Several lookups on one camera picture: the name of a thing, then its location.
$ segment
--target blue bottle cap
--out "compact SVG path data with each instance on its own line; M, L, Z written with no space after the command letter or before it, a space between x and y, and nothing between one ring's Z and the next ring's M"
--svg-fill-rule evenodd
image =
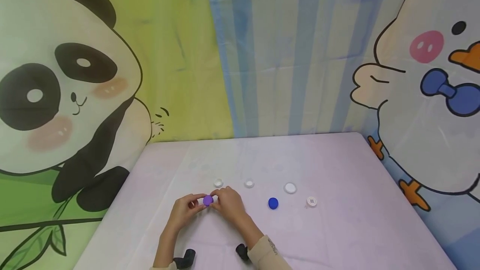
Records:
M268 200L268 207L272 210L276 210L278 207L278 200L275 197L272 197Z

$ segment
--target panda eye patch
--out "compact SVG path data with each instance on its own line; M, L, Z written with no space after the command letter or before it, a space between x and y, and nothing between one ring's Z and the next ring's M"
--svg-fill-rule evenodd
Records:
M79 43L63 43L55 58L66 76L88 83L105 83L117 74L117 65L104 53Z
M25 64L0 80L0 119L16 130L32 130L59 111L60 84L48 67Z

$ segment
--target beige sleeve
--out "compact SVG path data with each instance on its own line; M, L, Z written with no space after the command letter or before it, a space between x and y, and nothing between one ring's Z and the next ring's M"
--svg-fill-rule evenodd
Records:
M248 252L248 257L258 270L292 270L267 235Z
M151 267L150 270L177 270L177 264L175 262L172 262L168 267L166 268L154 268Z

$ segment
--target green bamboo leaf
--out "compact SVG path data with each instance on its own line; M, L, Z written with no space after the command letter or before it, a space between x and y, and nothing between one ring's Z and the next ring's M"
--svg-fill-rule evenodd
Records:
M53 226L40 227L21 242L0 265L0 270L22 270L38 261L51 241Z
M67 256L67 240L65 238L65 232L63 231L62 225L54 226L52 233L50 235L50 243L52 249L58 254Z

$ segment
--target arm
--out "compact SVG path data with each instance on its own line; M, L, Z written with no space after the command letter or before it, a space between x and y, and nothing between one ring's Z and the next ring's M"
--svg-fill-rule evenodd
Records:
M284 258L269 239L263 235L253 219L245 211L240 195L232 188L215 190L211 195L217 195L217 203L210 206L222 217L233 224L250 251L248 256L258 270L291 270Z
M177 199L173 205L167 225L160 236L158 242L157 254L153 261L152 270L176 270L177 266L173 262L173 252L175 243L180 230L185 227L202 210L205 205L199 205L198 200L205 197L206 194L190 194Z

